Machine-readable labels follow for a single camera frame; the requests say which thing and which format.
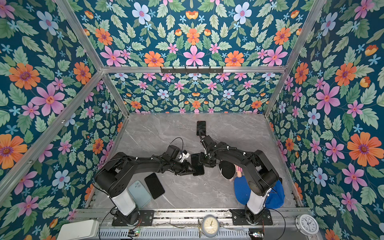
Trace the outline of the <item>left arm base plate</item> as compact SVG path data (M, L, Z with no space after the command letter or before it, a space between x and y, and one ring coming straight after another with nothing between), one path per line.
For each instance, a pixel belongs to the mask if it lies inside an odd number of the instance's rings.
M139 227L151 226L154 220L153 210L139 210L133 211L127 216L123 215L120 211L114 213L112 222L113 227Z

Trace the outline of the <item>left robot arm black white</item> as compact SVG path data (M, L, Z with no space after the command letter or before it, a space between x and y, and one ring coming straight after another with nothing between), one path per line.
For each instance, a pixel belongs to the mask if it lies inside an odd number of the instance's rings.
M137 211L128 185L135 174L139 173L174 173L176 176L191 175L195 169L188 161L180 162L177 158L162 154L149 158L128 156L117 153L111 160L98 170L94 179L96 184L107 193L117 210L123 216Z

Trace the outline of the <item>black phone pink edge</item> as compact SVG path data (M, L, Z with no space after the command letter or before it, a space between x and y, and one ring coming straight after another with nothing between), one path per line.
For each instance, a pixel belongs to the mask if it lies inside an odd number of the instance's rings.
M206 136L206 121L197 121L197 136Z

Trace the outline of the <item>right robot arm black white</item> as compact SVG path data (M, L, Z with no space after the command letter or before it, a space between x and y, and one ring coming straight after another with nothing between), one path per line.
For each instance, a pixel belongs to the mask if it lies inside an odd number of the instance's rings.
M280 176L270 160L261 150L254 152L241 151L226 143L206 143L201 141L205 149L202 164L214 167L217 161L226 161L240 167L251 190L246 204L248 215L260 215L265 210L265 202Z

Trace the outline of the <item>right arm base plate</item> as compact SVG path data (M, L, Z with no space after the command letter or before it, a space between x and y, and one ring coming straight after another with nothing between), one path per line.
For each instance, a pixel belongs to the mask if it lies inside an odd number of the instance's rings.
M272 226L273 219L269 210L264 209L258 214L253 214L250 210L230 209L233 225L235 226Z

